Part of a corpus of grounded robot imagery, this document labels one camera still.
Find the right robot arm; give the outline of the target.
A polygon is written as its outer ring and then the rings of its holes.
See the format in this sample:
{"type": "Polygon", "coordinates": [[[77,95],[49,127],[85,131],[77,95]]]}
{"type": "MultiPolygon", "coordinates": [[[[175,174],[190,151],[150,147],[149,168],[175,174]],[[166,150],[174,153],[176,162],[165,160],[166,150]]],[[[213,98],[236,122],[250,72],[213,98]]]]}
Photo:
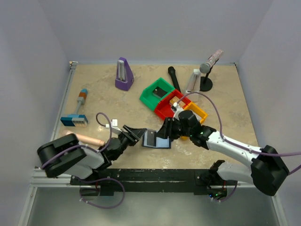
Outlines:
{"type": "Polygon", "coordinates": [[[191,110],[180,112],[177,118],[165,118],[157,136],[170,140],[188,137],[198,147],[238,161],[237,165],[217,161],[209,171],[215,179],[249,183],[268,196],[274,196],[289,175],[275,148],[269,145],[260,148],[222,136],[216,129],[202,125],[191,110]]]}

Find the black VIP credit card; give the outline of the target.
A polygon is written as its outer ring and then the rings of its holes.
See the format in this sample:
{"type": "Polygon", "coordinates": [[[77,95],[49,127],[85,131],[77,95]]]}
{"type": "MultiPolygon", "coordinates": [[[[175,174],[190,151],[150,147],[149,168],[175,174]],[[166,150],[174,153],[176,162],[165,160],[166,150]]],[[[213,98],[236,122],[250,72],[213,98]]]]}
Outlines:
{"type": "Polygon", "coordinates": [[[156,131],[147,130],[144,138],[144,145],[147,147],[155,147],[156,146],[156,131]]]}

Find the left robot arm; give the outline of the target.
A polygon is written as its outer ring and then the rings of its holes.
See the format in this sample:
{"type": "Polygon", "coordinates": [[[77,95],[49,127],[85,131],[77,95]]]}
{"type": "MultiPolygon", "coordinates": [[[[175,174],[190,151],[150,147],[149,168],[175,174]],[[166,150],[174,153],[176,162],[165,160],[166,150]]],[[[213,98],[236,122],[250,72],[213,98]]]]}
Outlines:
{"type": "Polygon", "coordinates": [[[94,172],[108,168],[128,146],[134,146],[145,134],[146,128],[134,129],[126,125],[117,137],[112,137],[100,149],[82,144],[71,133],[48,142],[37,149],[41,168],[48,178],[61,174],[86,179],[94,172]]]}

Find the blue card holder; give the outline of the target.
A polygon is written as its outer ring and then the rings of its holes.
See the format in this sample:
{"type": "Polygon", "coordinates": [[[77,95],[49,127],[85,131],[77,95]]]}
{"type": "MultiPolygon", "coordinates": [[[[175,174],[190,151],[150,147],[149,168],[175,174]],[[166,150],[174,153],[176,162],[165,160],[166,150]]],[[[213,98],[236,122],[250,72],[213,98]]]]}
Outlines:
{"type": "MultiPolygon", "coordinates": [[[[143,141],[142,141],[142,146],[147,147],[144,145],[144,138],[145,134],[143,135],[143,141]]],[[[155,147],[147,147],[147,148],[154,148],[154,149],[171,149],[171,142],[167,139],[162,139],[157,137],[156,139],[156,146],[155,147]]]]}

